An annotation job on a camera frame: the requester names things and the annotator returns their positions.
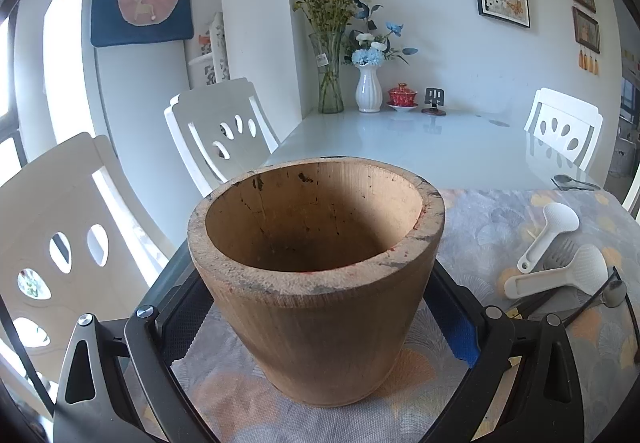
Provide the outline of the white rice paddle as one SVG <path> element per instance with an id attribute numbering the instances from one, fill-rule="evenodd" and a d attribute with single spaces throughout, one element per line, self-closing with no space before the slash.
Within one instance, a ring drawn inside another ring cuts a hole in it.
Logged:
<path id="1" fill-rule="evenodd" d="M 559 202 L 550 202 L 544 206 L 544 219 L 544 228 L 518 259 L 518 270 L 522 274 L 528 274 L 536 267 L 556 237 L 575 232 L 579 227 L 577 213 Z"/>
<path id="2" fill-rule="evenodd" d="M 517 300 L 536 293 L 570 286 L 586 295 L 594 295 L 608 280 L 608 267 L 601 251 L 593 245 L 579 247 L 566 267 L 510 277 L 504 294 Z"/>

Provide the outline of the wooden bamboo utensil holder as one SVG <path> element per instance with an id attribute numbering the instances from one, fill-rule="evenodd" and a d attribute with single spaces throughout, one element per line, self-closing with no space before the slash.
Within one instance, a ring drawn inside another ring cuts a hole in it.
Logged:
<path id="1" fill-rule="evenodd" d="M 292 400 L 337 407 L 392 371 L 446 207 L 423 177 L 321 157 L 250 171 L 194 209 L 188 247 L 224 319 Z"/>

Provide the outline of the metal spoon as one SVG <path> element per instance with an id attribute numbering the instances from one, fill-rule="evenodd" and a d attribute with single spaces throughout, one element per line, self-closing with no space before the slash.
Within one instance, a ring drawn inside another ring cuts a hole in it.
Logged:
<path id="1" fill-rule="evenodd" d="M 551 181 L 554 185 L 561 190 L 588 190 L 591 192 L 592 190 L 600 190 L 601 187 L 597 184 L 588 183 L 584 181 L 578 181 L 576 178 L 571 177 L 567 174 L 555 174 L 551 177 Z"/>
<path id="2" fill-rule="evenodd" d="M 570 314 L 563 321 L 563 325 L 568 327 L 572 322 L 576 321 L 582 313 L 585 313 L 590 307 L 597 307 L 598 305 L 605 305 L 609 309 L 616 309 L 625 301 L 627 294 L 627 286 L 620 279 L 613 279 L 603 290 L 596 296 L 592 297 L 587 303 L 582 304 L 578 310 Z"/>

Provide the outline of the metal fork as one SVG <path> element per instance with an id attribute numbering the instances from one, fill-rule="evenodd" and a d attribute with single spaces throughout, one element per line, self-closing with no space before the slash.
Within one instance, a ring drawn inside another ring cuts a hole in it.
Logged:
<path id="1" fill-rule="evenodd" d="M 577 249 L 578 246 L 573 239 L 565 238 L 564 241 L 562 239 L 553 241 L 542 260 L 542 269 L 546 271 L 566 267 L 573 260 Z"/>

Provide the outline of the grey ginkgo-pattern placemat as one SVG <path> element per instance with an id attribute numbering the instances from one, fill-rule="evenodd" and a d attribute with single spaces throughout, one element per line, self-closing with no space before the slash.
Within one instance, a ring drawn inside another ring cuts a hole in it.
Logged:
<path id="1" fill-rule="evenodd" d="M 628 303 L 591 307 L 570 325 L 585 438 L 594 440 L 622 406 L 639 368 L 639 226 L 608 192 L 447 190 L 439 261 L 484 304 L 510 307 L 503 286 L 544 226 L 544 207 L 562 202 L 579 216 L 572 239 L 599 248 L 625 281 Z M 390 377 L 346 407 L 296 403 L 274 389 L 216 309 L 186 354 L 170 366 L 179 385 L 224 442 L 415 442 L 457 388 L 466 364 L 454 356 L 435 319 L 420 307 Z"/>

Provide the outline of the white chair near left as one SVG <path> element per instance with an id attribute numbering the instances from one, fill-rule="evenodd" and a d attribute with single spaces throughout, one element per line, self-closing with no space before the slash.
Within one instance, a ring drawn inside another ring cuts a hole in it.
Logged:
<path id="1" fill-rule="evenodd" d="M 1 186 L 1 296 L 49 381 L 78 317 L 128 316 L 175 251 L 104 135 L 64 140 Z"/>

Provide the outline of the metal spoon far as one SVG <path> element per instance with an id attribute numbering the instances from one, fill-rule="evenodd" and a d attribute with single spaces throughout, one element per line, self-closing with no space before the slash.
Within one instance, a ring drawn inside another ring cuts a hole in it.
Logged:
<path id="1" fill-rule="evenodd" d="M 551 177 L 551 181 L 554 185 L 561 190 L 588 190 L 591 192 L 592 190 L 600 190 L 601 187 L 597 184 L 588 183 L 584 181 L 578 181 L 576 178 L 571 177 L 567 174 L 555 174 Z"/>

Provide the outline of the white chair edge far right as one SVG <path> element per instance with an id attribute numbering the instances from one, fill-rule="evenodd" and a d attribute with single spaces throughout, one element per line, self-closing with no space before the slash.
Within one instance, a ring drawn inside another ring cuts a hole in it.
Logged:
<path id="1" fill-rule="evenodd" d="M 634 179 L 631 182 L 627 195 L 622 203 L 623 208 L 631 213 L 634 208 L 638 206 L 640 196 L 640 166 L 634 174 Z"/>

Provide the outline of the white chair right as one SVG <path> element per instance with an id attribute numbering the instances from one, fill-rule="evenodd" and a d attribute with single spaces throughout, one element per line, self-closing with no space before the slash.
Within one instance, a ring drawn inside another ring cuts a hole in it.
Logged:
<path id="1" fill-rule="evenodd" d="M 551 88 L 540 88 L 535 93 L 524 131 L 587 171 L 602 124 L 598 107 Z"/>

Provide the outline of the black phone stand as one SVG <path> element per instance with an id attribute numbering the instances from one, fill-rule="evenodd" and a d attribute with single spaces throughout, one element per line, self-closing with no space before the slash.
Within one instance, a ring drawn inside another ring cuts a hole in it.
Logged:
<path id="1" fill-rule="evenodd" d="M 424 107 L 422 114 L 432 116 L 445 116 L 444 109 L 445 91 L 442 88 L 426 88 L 424 93 Z"/>

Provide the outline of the red lidded teacup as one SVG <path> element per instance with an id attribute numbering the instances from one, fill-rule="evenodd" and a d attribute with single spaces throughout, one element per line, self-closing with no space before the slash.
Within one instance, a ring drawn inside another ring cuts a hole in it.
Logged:
<path id="1" fill-rule="evenodd" d="M 416 91 L 405 83 L 399 83 L 388 90 L 387 105 L 396 110 L 410 110 L 416 108 Z"/>

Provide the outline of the white refrigerator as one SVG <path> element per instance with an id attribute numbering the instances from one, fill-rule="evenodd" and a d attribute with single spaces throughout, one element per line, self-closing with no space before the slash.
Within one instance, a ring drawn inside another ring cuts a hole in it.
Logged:
<path id="1" fill-rule="evenodd" d="M 28 159 L 56 143 L 44 85 L 44 15 L 53 0 L 20 0 L 14 36 L 14 84 Z M 90 117 L 105 135 L 145 210 L 174 246 L 186 239 L 186 223 L 201 199 L 170 135 L 164 111 L 189 86 L 180 41 L 95 48 L 89 39 L 90 0 L 72 6 L 73 30 L 53 44 L 55 57 L 70 60 L 85 96 L 70 114 Z"/>

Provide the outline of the small framed picture lower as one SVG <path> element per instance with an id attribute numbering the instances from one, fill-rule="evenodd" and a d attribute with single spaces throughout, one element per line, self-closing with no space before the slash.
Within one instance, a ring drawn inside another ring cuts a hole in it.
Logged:
<path id="1" fill-rule="evenodd" d="M 601 53 L 599 23 L 578 7 L 572 8 L 575 41 L 597 54 Z"/>

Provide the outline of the white ribbed vase flowers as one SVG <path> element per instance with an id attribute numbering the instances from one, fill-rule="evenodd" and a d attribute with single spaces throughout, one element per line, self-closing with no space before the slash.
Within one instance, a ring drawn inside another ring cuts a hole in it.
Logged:
<path id="1" fill-rule="evenodd" d="M 386 21 L 378 28 L 373 15 L 382 10 L 381 4 L 369 5 L 363 0 L 354 0 L 354 18 L 363 24 L 363 29 L 349 31 L 344 43 L 345 62 L 358 70 L 359 78 L 355 93 L 357 108 L 363 114 L 376 114 L 383 104 L 383 90 L 378 80 L 378 70 L 393 59 L 407 64 L 407 58 L 419 51 L 415 47 L 394 47 L 393 39 L 400 39 L 405 26 Z"/>

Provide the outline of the blue fabric fridge cover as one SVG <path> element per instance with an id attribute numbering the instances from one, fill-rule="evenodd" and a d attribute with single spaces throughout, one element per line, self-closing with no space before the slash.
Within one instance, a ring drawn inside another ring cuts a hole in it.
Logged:
<path id="1" fill-rule="evenodd" d="M 91 0 L 94 47 L 185 41 L 192 36 L 191 0 Z"/>

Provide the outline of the glass vase with stems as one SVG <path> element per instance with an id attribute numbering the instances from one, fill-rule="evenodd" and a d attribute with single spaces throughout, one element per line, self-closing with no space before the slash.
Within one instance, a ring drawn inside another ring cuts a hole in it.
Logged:
<path id="1" fill-rule="evenodd" d="M 295 0 L 294 12 L 302 12 L 311 30 L 309 39 L 318 68 L 320 114 L 344 110 L 340 88 L 343 36 L 355 16 L 354 0 Z"/>

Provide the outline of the white wall shelf rack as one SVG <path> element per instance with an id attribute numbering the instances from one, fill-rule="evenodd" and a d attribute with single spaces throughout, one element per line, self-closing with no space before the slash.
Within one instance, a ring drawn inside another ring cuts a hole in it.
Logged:
<path id="1" fill-rule="evenodd" d="M 200 54 L 188 62 L 190 88 L 203 88 L 231 79 L 224 15 L 217 12 L 206 33 L 198 36 Z"/>

